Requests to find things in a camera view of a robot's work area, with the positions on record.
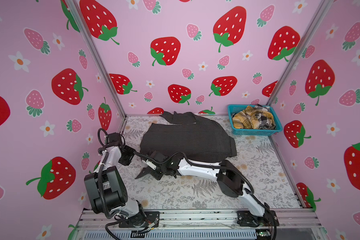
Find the dark grey pinstriped shirt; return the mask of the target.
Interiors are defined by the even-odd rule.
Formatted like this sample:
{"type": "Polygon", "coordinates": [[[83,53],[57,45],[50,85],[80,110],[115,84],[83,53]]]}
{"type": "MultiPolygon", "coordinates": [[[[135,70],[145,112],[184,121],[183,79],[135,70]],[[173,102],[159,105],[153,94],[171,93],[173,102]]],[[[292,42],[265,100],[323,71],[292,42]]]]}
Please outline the dark grey pinstriped shirt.
{"type": "Polygon", "coordinates": [[[237,156],[234,138],[218,122],[191,112],[164,112],[161,118],[169,125],[151,124],[142,138],[140,153],[150,155],[157,151],[169,157],[183,152],[188,159],[205,163],[237,156]]]}

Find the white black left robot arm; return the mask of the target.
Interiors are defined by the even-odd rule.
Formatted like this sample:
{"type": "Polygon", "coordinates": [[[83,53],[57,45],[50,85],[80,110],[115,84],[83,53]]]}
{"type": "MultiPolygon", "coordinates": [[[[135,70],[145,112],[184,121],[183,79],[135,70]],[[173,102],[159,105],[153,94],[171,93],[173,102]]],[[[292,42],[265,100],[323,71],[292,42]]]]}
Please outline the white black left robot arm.
{"type": "Polygon", "coordinates": [[[84,179],[93,212],[103,213],[107,219],[120,217],[135,227],[143,226],[147,219],[144,209],[138,201],[129,199],[117,168],[118,164],[128,166],[135,150],[125,144],[119,133],[108,134],[100,128],[98,139],[101,144],[98,153],[102,158],[96,169],[84,179]]]}

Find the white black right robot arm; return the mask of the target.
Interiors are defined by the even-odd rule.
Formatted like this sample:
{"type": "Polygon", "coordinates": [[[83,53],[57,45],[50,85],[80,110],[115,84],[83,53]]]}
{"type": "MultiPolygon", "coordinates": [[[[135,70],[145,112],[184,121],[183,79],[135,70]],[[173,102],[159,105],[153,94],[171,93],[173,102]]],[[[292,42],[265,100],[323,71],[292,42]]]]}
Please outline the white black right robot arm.
{"type": "Polygon", "coordinates": [[[155,151],[150,156],[134,152],[146,163],[137,178],[152,175],[160,180],[163,176],[192,176],[216,182],[221,192],[238,199],[245,207],[245,211],[238,211],[237,224],[241,227],[277,227],[279,225],[276,212],[268,204],[261,202],[255,196],[255,190],[249,180],[230,161],[218,163],[204,163],[190,160],[185,153],[176,152],[166,157],[155,151]]]}

